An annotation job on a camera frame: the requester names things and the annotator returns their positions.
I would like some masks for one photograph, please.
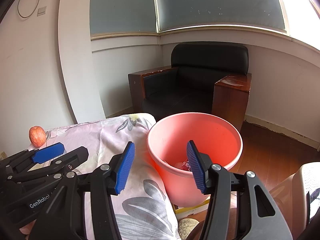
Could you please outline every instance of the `armchair backrest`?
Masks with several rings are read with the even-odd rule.
[[[183,42],[174,47],[171,66],[202,67],[246,75],[249,54],[245,46],[231,42]]]
[[[179,67],[177,84],[213,92],[214,84],[230,73],[248,73],[248,49],[217,41],[183,42],[171,53],[171,66]]]

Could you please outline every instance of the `armchair cushion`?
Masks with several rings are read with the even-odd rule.
[[[213,93],[177,86],[145,98],[142,108],[144,112],[152,113],[154,118],[159,121],[171,114],[183,112],[210,114],[212,99]]]

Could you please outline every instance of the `person's hand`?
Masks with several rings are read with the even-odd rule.
[[[35,224],[35,220],[33,220],[31,223],[25,225],[24,227],[20,228],[20,232],[23,233],[24,235],[27,235],[26,236],[26,240],[28,240],[29,238],[29,235],[30,235],[30,232],[33,228],[33,225]]]

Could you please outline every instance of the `baseboard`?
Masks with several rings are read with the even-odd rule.
[[[117,113],[111,114],[109,116],[106,116],[106,118],[111,118],[111,117],[116,117],[116,116],[120,116],[123,114],[132,114],[133,113],[133,106],[130,106],[129,108],[126,108],[122,111],[119,111]]]
[[[0,153],[0,160],[7,158],[7,154],[5,152]]]
[[[273,132],[276,132],[276,133],[282,133],[290,138],[293,138],[299,142],[302,142],[306,145],[309,145],[315,149],[318,149],[318,151],[320,150],[320,143],[313,140],[313,139],[310,139],[308,137],[305,137],[303,135],[300,135],[298,133],[295,133],[287,128],[284,128],[282,126],[279,126],[277,124],[274,124],[274,123],[270,123],[270,122],[267,122],[265,120],[262,120],[262,119],[259,119],[259,118],[256,118],[256,117],[253,117],[253,116],[250,116],[250,115],[245,115],[244,116],[244,120],[248,123],[254,123],[254,124],[257,124],[257,125],[260,125],[262,127],[265,127]]]

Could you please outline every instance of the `red apple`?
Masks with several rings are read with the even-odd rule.
[[[30,128],[29,138],[31,144],[36,148],[40,148],[46,141],[45,132],[40,126],[34,126]]]

